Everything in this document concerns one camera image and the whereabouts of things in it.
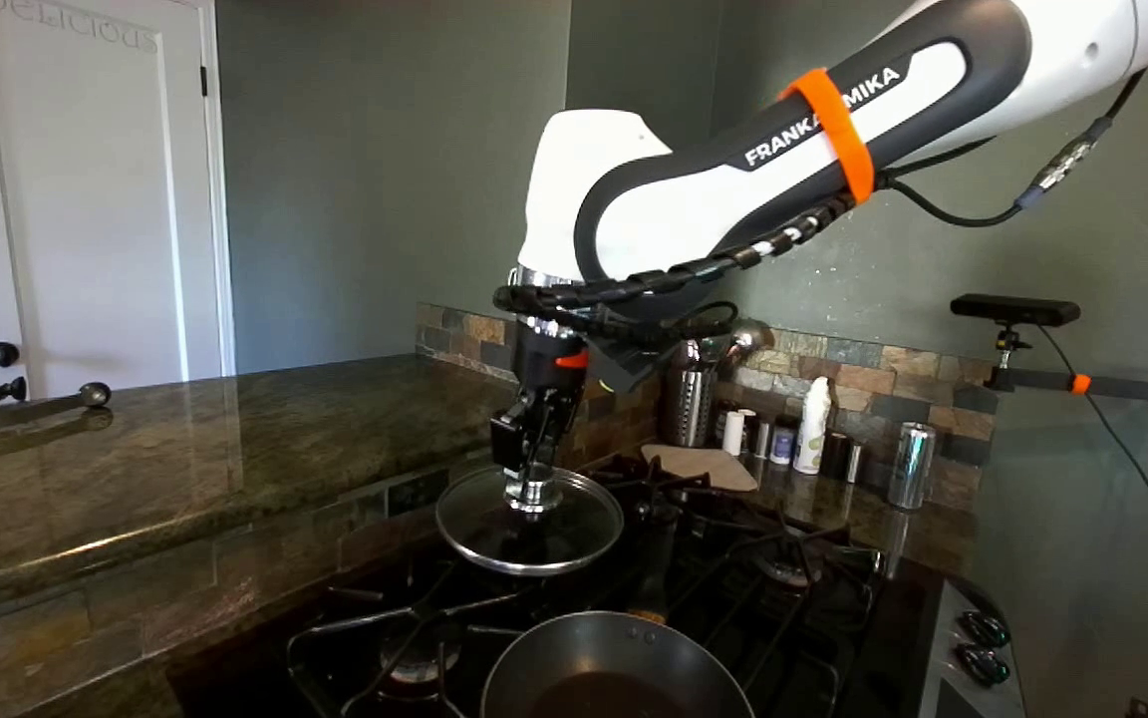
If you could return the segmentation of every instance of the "knob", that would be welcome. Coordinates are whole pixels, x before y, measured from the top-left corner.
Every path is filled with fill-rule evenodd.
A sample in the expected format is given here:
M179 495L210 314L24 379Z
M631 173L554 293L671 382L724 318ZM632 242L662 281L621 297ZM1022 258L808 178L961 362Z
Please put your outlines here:
M1013 676L1013 666L997 649L957 646L951 656L977 686L1002 686Z
M0 369L19 362L19 349L16 343L0 343Z
M965 609L961 615L961 631L977 644L977 646L1007 646L1007 627L1006 620L987 615L987 609Z

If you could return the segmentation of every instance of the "canister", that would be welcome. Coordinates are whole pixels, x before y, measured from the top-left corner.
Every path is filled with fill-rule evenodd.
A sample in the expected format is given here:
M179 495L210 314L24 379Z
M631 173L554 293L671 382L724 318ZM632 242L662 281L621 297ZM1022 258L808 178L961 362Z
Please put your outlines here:
M917 511L927 500L935 431L927 423L901 423L898 459L885 487L890 506Z

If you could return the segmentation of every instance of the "black cable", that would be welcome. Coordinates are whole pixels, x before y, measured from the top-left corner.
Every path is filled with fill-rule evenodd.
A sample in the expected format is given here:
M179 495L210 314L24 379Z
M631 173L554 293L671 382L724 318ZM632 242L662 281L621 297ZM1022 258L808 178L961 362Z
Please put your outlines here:
M1062 355L1063 373L1075 375L1074 361L1063 355L1063 349L1052 341L1048 326L1042 326L1048 349ZM1116 439L1116 446L1125 452L1125 459L1133 464L1133 471L1140 475L1143 492L1148 492L1148 471L1140 466L1140 459L1133 454L1133 446L1120 439L1120 431L1109 423L1109 415L1102 412L1098 396L1087 396L1087 407L1098 412L1102 428L1109 431L1109 439Z
M1129 75L1129 84L1120 87L1120 97L1079 133L1074 135L1030 184L1024 193L997 216L957 216L939 202L933 202L925 193L901 184L901 174L910 173L919 173L919 166L933 166L939 158L951 158L951 157L969 157L973 147L979 144L965 144L957 151L945 151L939 158L925 158L925 164L910 164L910 166L893 166L893 173L880 173L880 188L904 194L910 202L917 202L919 210L927 210L933 221L939 225L951 225L951 226L997 226L997 225L1007 225L1013 216L1035 208L1087 151L1091 144L1116 125L1116 117L1129 107L1137 84L1143 79L1143 71Z

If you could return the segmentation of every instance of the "stove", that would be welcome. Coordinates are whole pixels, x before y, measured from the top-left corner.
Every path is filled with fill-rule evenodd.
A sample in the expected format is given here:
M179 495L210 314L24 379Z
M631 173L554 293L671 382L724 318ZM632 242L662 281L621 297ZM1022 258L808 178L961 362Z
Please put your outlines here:
M324 718L473 718L493 657L524 631L571 609L639 609L650 596L675 631L724 662L759 718L1007 714L977 709L957 657L939 656L939 634L949 646L961 634L951 615L939 620L939 596L951 600L949 609L987 605L985 620L997 620L977 587L917 563L898 563L898 579L885 579L880 552L844 529L796 528L652 464L615 459L594 479L627 511L607 560L537 581L470 565L444 543L411 545L331 587L296 627L270 631L264 656L280 666L264 657L264 676L248 666L210 682L210 693L182 690L186 709L231 714L235 704L255 704Z

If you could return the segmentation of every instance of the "bottle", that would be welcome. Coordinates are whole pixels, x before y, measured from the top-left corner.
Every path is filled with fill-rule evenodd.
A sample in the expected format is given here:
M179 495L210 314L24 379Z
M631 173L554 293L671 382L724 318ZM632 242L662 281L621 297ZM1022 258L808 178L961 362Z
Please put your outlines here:
M807 415L801 415L801 434L796 434L796 475L820 471L825 420L830 420L830 379L817 375L807 396Z

